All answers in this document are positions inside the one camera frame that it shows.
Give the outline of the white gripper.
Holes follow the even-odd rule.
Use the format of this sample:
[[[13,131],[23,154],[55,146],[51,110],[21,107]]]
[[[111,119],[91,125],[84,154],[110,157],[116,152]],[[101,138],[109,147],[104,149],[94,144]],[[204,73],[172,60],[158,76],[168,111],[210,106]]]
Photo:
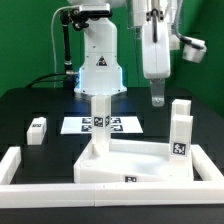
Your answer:
[[[143,74],[150,81],[152,105],[164,105],[165,80],[170,76],[168,26],[164,22],[148,22],[142,27]]]

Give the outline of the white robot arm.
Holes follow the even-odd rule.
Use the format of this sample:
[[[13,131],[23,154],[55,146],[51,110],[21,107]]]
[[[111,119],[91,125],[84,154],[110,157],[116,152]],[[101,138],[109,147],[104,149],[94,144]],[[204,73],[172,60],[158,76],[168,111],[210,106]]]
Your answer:
[[[128,9],[129,27],[140,31],[143,75],[150,82],[152,105],[164,105],[165,79],[170,76],[171,38],[178,37],[183,0],[67,0],[68,20],[84,32],[84,63],[77,92],[115,95],[125,92],[123,71],[117,61],[117,27],[113,10]]]

